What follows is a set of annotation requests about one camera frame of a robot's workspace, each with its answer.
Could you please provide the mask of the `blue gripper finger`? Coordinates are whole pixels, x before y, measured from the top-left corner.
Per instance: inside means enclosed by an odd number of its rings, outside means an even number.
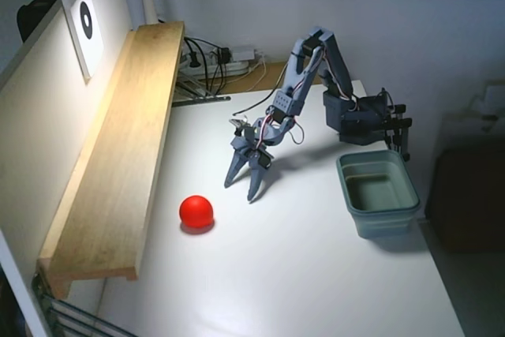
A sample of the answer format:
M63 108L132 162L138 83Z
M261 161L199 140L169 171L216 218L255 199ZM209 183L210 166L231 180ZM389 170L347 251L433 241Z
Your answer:
M250 184L249 191L247 195L247 201L252 202L255 195L257 194L260 184L267 173L268 168L261 166L259 163L251 163L250 167Z
M238 172L240 169L248 162L248 156L245 155L243 152L240 152L238 150L234 151L230 167L227 171L226 177L225 177L225 182L224 182L224 187L228 188L232 185L233 180L237 176Z

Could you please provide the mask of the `blue gripper body with servo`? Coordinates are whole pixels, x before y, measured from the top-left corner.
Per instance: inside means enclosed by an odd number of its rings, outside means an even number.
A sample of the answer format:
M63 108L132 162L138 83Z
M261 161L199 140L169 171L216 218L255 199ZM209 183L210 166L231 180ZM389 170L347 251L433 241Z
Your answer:
M273 156L267 152L265 144L259 144L259 140L256 139L254 128L236 128L231 146L234 151L238 150L248 156L248 162L246 164L259 163L265 168L269 169L271 167Z

